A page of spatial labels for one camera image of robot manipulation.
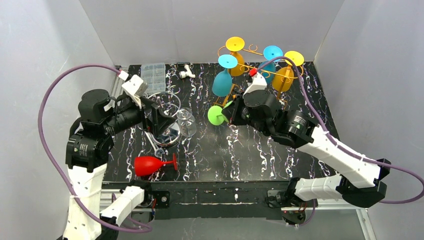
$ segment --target black table surface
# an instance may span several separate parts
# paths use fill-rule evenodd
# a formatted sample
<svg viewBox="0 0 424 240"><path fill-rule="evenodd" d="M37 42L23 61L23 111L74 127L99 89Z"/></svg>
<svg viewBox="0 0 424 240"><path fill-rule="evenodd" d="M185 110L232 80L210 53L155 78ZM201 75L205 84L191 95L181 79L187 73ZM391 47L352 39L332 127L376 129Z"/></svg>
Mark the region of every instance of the black table surface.
<svg viewBox="0 0 424 240"><path fill-rule="evenodd" d="M279 62L276 68L278 70L285 66L285 63ZM305 62L303 68L303 84L310 101L330 133L339 138L314 64ZM183 67L173 64L166 65L167 91L175 93L181 99L183 108L192 109L197 132L192 137L182 137L178 144L165 150L164 161L171 161L173 153L176 154L177 171L173 166L164 166L142 179L199 182L283 181L292 177L311 179L335 174L332 168L316 158L275 143L252 127L212 125L208 121L207 113L218 98L212 93L212 83L223 68L217 63L193 64L191 71L196 75L193 79L180 79L178 72L183 70ZM140 75L140 65L131 65L128 72ZM233 83L245 89L247 78L247 74L233 77ZM305 105L297 79L291 88L283 93L282 98L287 102L285 110L301 110L313 117ZM104 180L129 182L136 179L135 157L154 156L152 146L138 126L117 134L113 139L114 147L109 154Z"/></svg>

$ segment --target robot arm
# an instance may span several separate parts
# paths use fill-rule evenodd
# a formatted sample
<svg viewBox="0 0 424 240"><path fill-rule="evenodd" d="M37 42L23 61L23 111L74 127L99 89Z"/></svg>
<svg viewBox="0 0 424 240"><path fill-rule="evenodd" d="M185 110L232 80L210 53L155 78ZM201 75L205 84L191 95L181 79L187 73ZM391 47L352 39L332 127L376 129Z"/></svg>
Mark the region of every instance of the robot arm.
<svg viewBox="0 0 424 240"><path fill-rule="evenodd" d="M389 169L342 152L329 141L322 127L301 111L282 110L276 97L265 91L263 78L257 73L246 91L236 94L234 101L222 110L229 123L252 126L275 142L310 154L338 172L316 179L293 178L281 202L344 199L369 208L382 200L387 186L381 179L389 174ZM348 148L340 141L337 144ZM379 161L390 163L386 159Z"/></svg>
<svg viewBox="0 0 424 240"><path fill-rule="evenodd" d="M112 205L100 212L102 181L109 151L114 145L112 136L137 124L157 136L176 120L164 115L154 101L142 97L147 84L140 77L134 75L122 87L125 93L117 99L110 97L106 90L95 89L86 92L78 105L81 117L71 127L65 158L77 196L69 198L69 213L62 239L101 240L118 236L117 231L102 228L100 223L89 217L75 198L79 198L96 217L116 226L120 226L137 205L147 200L145 187L131 185ZM145 110L151 110L150 117L146 117ZM82 129L75 132L80 124Z"/></svg>

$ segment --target metal frame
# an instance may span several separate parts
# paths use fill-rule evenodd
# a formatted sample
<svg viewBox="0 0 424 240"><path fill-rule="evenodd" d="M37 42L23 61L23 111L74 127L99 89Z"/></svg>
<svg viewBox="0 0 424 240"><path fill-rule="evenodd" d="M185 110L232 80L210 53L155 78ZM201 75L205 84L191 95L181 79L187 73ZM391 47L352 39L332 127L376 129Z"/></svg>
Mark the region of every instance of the metal frame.
<svg viewBox="0 0 424 240"><path fill-rule="evenodd" d="M116 197L119 197L121 195L119 189L102 189L100 194L100 210L103 210L107 207L109 207L112 204L112 194L115 194ZM281 211L297 211L298 207L282 207ZM307 207L306 210L312 210L312 207ZM318 199L318 206L315 209L316 211L321 210L364 210L361 207L354 206L350 203L347 203L344 200L335 200L335 199ZM134 209L133 213L138 212L146 212L142 208L136 208Z"/></svg>
<svg viewBox="0 0 424 240"><path fill-rule="evenodd" d="M363 236L365 240L376 240L373 226L371 225L370 218L368 217L368 210L360 208L356 210L356 214L359 219L360 227L362 228Z"/></svg>

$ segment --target clear plastic box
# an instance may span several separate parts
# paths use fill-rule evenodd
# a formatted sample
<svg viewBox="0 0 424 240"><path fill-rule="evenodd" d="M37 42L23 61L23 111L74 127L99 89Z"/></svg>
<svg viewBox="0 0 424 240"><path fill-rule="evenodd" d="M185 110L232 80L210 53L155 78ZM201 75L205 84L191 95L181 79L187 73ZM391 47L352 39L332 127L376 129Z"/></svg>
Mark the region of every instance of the clear plastic box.
<svg viewBox="0 0 424 240"><path fill-rule="evenodd" d="M165 63L160 62L142 65L140 77L148 84L145 93L150 95L165 92L167 88L165 82Z"/></svg>

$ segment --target gray wall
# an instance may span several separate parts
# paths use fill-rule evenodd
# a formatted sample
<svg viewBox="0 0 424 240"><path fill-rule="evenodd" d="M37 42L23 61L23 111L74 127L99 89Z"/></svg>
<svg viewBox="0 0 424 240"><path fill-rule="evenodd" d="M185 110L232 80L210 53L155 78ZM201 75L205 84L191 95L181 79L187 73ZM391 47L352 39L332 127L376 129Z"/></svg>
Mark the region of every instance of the gray wall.
<svg viewBox="0 0 424 240"><path fill-rule="evenodd" d="M0 2L0 235L56 239L65 229L69 192L41 146L38 109L60 73L78 64L112 61L79 1ZM84 69L53 91L44 132L62 168L81 95L93 88L108 90L112 79L108 70Z"/></svg>
<svg viewBox="0 0 424 240"><path fill-rule="evenodd" d="M217 62L232 36L314 60L343 0L80 0L115 64ZM264 61L244 53L248 62Z"/></svg>
<svg viewBox="0 0 424 240"><path fill-rule="evenodd" d="M346 0L315 64L340 138L372 158L424 176L424 2ZM386 199L422 190L392 171ZM377 204L369 216L378 239L423 239L424 200Z"/></svg>

